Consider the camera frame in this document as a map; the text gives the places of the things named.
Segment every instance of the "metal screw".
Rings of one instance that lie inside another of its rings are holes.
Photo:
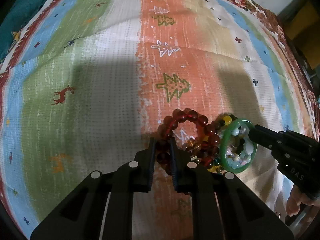
[[[139,165],[139,163],[136,162],[136,161],[129,162],[129,167],[130,167],[130,168],[138,167],[138,165]]]

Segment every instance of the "blue stripe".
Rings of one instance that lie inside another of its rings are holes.
[[[281,85],[281,79],[283,79],[284,77],[282,77],[277,73],[277,69],[274,66],[272,58],[270,56],[270,53],[274,53],[274,52],[268,45],[266,45],[265,42],[260,41],[254,35],[254,31],[258,31],[258,30],[256,29],[253,30],[252,27],[247,25],[246,21],[243,18],[244,15],[242,13],[239,13],[239,11],[236,8],[234,8],[231,4],[228,4],[223,0],[217,0],[217,2],[227,10],[227,12],[233,17],[235,22],[242,29],[249,30],[249,37],[250,37],[251,43],[255,48],[255,50],[257,51],[259,57],[263,61],[264,65],[267,67],[268,73],[270,75],[272,86],[276,96],[276,104],[281,114],[282,127],[284,130],[286,130],[286,128],[293,129],[288,98],[285,96],[283,87]]]

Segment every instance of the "yellow bead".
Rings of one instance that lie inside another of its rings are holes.
[[[232,119],[231,119],[231,117],[230,117],[229,115],[225,116],[225,117],[223,118],[223,120],[226,122],[225,125],[229,125],[229,124],[231,124],[231,122],[232,122]]]

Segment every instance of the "black bead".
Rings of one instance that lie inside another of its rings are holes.
[[[221,124],[221,126],[225,126],[226,125],[226,122],[223,119],[220,119],[218,122]]]

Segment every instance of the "amber bead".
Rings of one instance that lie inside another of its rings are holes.
[[[221,125],[221,127],[225,126],[225,124],[226,124],[226,122],[223,119],[219,120],[218,122]]]
[[[186,152],[190,153],[190,155],[195,154],[195,149],[192,146],[188,146],[186,148]]]
[[[201,163],[204,167],[210,169],[213,166],[212,158],[210,156],[206,156],[201,160]]]
[[[227,115],[227,116],[225,116],[224,118],[223,118],[223,120],[225,121],[225,125],[229,125],[229,124],[231,124],[231,122],[232,122],[232,119],[231,119],[231,117],[229,116],[229,115]]]
[[[169,127],[170,130],[175,130],[178,128],[178,121],[175,120],[172,116],[166,116],[163,119],[163,124],[167,127]]]
[[[169,176],[172,175],[171,165],[170,165],[170,164],[167,164],[167,165],[166,165],[166,167],[165,167],[165,173],[168,174]]]
[[[211,125],[213,125],[214,128],[216,129],[216,133],[217,133],[217,130],[220,130],[222,126],[218,121],[212,121]]]
[[[203,132],[205,135],[207,136],[211,136],[216,134],[216,129],[212,124],[207,124],[204,128],[203,128]]]
[[[219,148],[218,147],[211,147],[208,149],[207,154],[211,158],[216,159],[219,157]]]
[[[163,126],[161,129],[160,129],[160,136],[162,139],[164,140],[168,140],[169,138],[171,138],[173,135],[173,132],[172,130],[170,130],[168,127],[166,126]]]
[[[194,147],[194,149],[196,151],[200,151],[201,150],[201,144],[200,143],[196,143],[193,147]]]
[[[187,141],[187,143],[188,143],[189,146],[193,146],[193,145],[196,144],[196,140],[193,139],[193,138],[190,138],[190,139]]]
[[[179,110],[179,111],[173,111],[173,113],[172,113],[172,116],[173,116],[173,118],[175,118],[175,120],[177,120],[179,123],[183,123],[183,122],[185,122],[187,119],[188,119],[188,115],[185,113],[185,112],[183,112],[183,111],[181,111],[181,110]]]
[[[236,119],[236,117],[233,114],[229,114],[229,116],[231,117],[231,119],[234,121]]]
[[[166,140],[158,140],[156,143],[156,150],[161,151],[161,152],[165,152],[167,150],[169,150],[169,142]]]
[[[170,162],[170,155],[169,153],[166,153],[166,152],[162,152],[162,153],[159,153],[157,155],[157,162],[159,164],[168,164]]]
[[[205,115],[201,115],[198,117],[198,123],[199,125],[201,125],[202,127],[205,127],[208,123],[208,118]]]
[[[188,112],[188,121],[195,122],[198,119],[198,113],[195,110]]]
[[[211,135],[211,136],[209,136],[209,138],[208,138],[208,143],[211,144],[211,145],[216,146],[216,145],[219,144],[219,142],[220,142],[220,138],[219,138],[219,136],[216,135],[216,134]]]
[[[207,150],[208,147],[209,147],[209,143],[208,143],[208,142],[203,141],[203,142],[201,143],[201,150]]]

